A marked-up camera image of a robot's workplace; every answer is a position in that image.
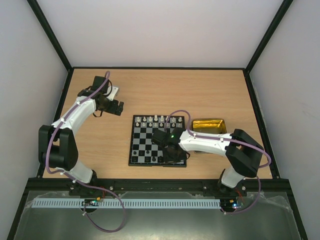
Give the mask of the gold metal tin tray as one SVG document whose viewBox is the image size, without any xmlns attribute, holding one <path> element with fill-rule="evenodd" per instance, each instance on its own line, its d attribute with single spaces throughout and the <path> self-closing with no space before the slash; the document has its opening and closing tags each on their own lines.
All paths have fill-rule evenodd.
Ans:
<svg viewBox="0 0 320 240">
<path fill-rule="evenodd" d="M 220 118 L 194 119 L 191 122 L 191 130 L 206 134 L 226 134 L 227 128 L 225 121 Z"/>
</svg>

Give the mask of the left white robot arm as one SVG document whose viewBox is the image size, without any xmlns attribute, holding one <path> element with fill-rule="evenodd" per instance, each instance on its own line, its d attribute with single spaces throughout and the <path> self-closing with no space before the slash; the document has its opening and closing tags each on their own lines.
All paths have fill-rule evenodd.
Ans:
<svg viewBox="0 0 320 240">
<path fill-rule="evenodd" d="M 79 160 L 75 136 L 89 116 L 96 112 L 120 116 L 124 103 L 115 99 L 119 88 L 110 81 L 110 72 L 95 76 L 92 85 L 82 89 L 74 104 L 58 120 L 38 131 L 38 159 L 49 174 L 60 173 L 89 184 L 96 172 Z"/>
</svg>

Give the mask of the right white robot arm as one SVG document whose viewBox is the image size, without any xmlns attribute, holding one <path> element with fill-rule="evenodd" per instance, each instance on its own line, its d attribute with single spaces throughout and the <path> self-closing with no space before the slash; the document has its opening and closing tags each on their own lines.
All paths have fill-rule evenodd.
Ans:
<svg viewBox="0 0 320 240">
<path fill-rule="evenodd" d="M 262 146 L 241 129 L 233 133 L 199 133 L 176 127 L 169 131 L 157 129 L 151 142 L 162 149 L 165 163 L 186 160 L 190 152 L 198 151 L 224 156 L 230 167 L 224 169 L 219 177 L 217 190 L 229 196 L 244 178 L 255 178 L 263 155 Z"/>
</svg>

